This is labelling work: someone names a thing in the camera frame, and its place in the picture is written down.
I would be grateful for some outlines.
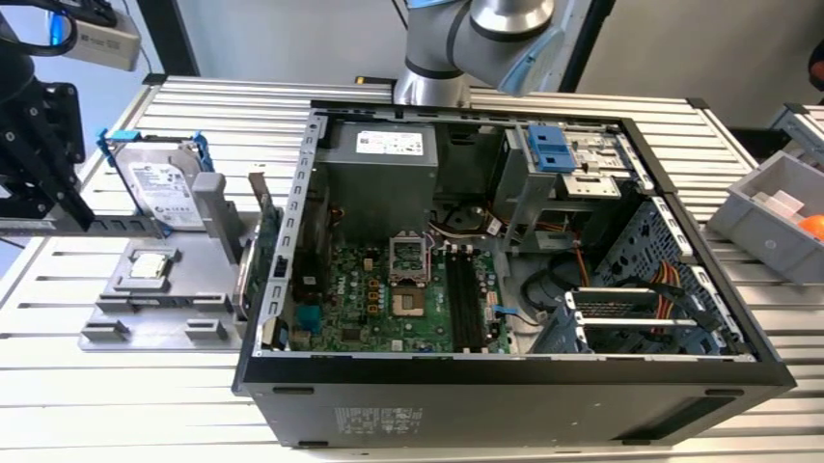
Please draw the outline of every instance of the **white wall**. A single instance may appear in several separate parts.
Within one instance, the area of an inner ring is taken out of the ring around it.
[[[112,7],[119,11],[124,10],[122,2],[112,1]],[[143,36],[143,48],[153,61],[153,68],[155,72],[162,72],[161,60],[134,0],[128,0],[128,8]],[[48,42],[46,13],[42,10],[30,7],[2,7],[0,10],[22,40],[42,44]],[[78,87],[86,148],[87,153],[92,153],[94,134],[100,128],[112,126],[138,93],[149,73],[146,59],[138,58],[134,72],[59,56],[34,60],[35,76],[42,82],[70,82]]]
[[[352,84],[394,78],[406,31],[390,0],[179,0],[201,75]]]
[[[767,125],[787,101],[816,103],[807,59],[822,0],[619,0],[579,91],[700,96],[731,125]]]

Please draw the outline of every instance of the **chip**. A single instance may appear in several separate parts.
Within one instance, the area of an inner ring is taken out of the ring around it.
[[[343,342],[357,342],[361,340],[361,328],[343,328],[341,332]]]

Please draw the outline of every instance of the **hard drive label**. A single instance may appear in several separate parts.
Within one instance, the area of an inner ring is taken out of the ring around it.
[[[153,209],[155,218],[173,228],[202,225],[193,191],[181,169],[149,162],[132,162],[128,167],[138,182],[140,198]]]

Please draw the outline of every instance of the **hard drive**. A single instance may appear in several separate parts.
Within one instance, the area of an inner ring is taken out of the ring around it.
[[[193,197],[195,177],[201,172],[214,172],[203,136],[157,137],[120,130],[111,138],[100,138],[98,144],[139,212],[174,231],[205,230]]]

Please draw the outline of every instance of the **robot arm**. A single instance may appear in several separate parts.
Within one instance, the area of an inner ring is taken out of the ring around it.
[[[469,105],[468,73],[498,91],[537,89],[564,42],[553,0],[410,0],[397,104]]]
[[[35,2],[66,13],[56,2]],[[74,166],[86,161],[78,91],[35,77],[30,55],[54,56],[71,49],[72,34],[59,46],[20,43],[0,14],[0,209],[4,229],[43,227],[47,215],[72,219],[84,230],[94,214],[78,191]]]

